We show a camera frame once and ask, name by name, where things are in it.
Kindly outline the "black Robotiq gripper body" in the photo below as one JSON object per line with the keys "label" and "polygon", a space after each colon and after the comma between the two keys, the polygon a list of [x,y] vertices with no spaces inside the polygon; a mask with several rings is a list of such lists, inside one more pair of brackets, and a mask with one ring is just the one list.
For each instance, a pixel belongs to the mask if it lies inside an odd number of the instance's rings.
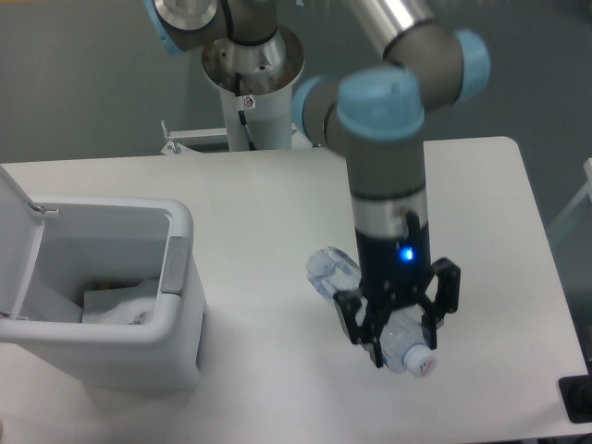
{"label": "black Robotiq gripper body", "polygon": [[429,230],[421,228],[413,242],[378,239],[355,232],[361,268],[360,291],[366,299],[363,322],[384,322],[392,311],[418,305],[432,316],[426,288],[434,276]]}

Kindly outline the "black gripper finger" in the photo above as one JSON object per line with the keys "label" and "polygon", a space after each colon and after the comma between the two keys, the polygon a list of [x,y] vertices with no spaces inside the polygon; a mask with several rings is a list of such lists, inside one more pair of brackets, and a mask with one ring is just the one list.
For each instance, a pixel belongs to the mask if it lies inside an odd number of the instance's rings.
{"label": "black gripper finger", "polygon": [[[435,299],[431,301],[427,288],[433,279],[438,281]],[[446,314],[454,314],[459,307],[461,269],[449,258],[443,257],[433,263],[420,286],[418,304],[423,312],[421,324],[424,339],[430,350],[438,346],[438,328],[443,324]]]}
{"label": "black gripper finger", "polygon": [[392,313],[390,302],[369,302],[360,290],[340,290],[333,296],[340,325],[351,344],[368,352],[376,368],[384,366],[380,338]]}

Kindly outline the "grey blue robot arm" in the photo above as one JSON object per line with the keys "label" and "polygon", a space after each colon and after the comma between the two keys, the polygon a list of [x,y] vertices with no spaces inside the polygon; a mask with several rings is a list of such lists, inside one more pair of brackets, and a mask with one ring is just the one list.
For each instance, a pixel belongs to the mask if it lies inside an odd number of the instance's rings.
{"label": "grey blue robot arm", "polygon": [[302,43],[273,1],[149,1],[168,52],[202,52],[228,148],[288,148],[294,131],[346,162],[361,280],[333,290],[342,328],[374,365],[416,370],[456,312],[461,272],[430,257],[422,127],[479,94],[490,58],[469,30],[449,31],[426,1],[351,1],[381,63],[341,80],[300,81]]}

